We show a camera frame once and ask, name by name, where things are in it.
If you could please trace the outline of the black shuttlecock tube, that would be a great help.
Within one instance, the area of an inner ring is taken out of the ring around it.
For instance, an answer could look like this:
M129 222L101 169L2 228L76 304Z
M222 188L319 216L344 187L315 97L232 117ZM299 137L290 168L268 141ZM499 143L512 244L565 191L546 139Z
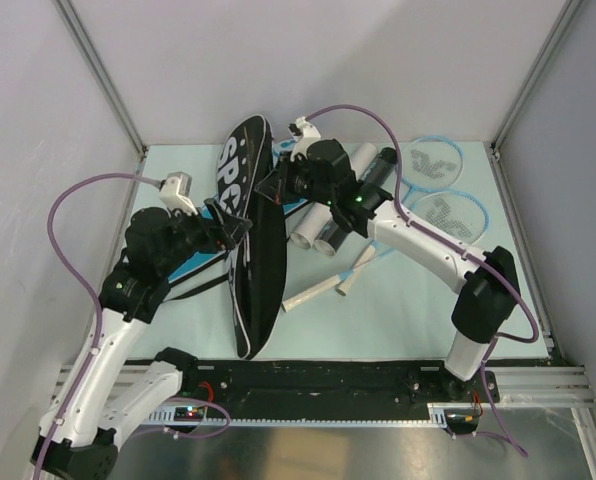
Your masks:
M367 238L367 224L375 216L375 210L385 199L393 196L382 188L383 183L397 164L397 152L392 147L384 147L369 164L361 176L361 186L353 197L343 201L342 214L333 215L314 241L315 248L333 257L347 237L352 233Z

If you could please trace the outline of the black racket cover bag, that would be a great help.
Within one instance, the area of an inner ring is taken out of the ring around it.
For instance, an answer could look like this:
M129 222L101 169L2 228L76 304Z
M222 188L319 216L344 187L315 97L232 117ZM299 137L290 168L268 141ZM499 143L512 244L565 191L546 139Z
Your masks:
M272 130L253 115L228 135L217 161L217 196L228 214L251 228L227 257L237 357L251 360L266 346L281 309L287 275L283 207L255 191L273 167Z

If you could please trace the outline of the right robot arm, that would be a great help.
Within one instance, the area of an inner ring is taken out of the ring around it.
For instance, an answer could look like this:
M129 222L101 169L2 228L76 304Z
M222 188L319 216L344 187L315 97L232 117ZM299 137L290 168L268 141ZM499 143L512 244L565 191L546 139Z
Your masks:
M451 315L455 335L439 379L442 393L461 401L474 392L476 372L500 326L522 301L514 257L503 247L485 251L462 242L406 208L402 187L408 181L407 165L399 147L392 151L393 191L357 176L336 140L283 152L255 190L277 205L307 200L322 206L341 230L410 258L456 294Z

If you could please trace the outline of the white shuttlecock tube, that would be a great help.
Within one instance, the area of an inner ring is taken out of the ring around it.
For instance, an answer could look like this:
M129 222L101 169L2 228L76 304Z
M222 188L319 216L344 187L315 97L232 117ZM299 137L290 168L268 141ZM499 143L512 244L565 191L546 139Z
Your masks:
M351 168L359 179L378 154L377 147L365 142L351 155ZM290 234L290 240L302 249L311 249L320 232L332 216L326 205L314 204Z

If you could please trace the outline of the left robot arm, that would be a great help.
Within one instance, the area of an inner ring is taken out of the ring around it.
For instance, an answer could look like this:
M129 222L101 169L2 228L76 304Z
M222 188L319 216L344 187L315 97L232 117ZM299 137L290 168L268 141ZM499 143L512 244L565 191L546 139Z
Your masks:
M202 215L192 206L149 207L135 213L125 246L94 295L95 314L74 366L43 415L32 453L33 476L105 479L128 437L157 406L199 389L197 359L167 347L147 373L109 401L131 348L170 292L169 278L196 254L235 249L251 221L228 214L214 200Z

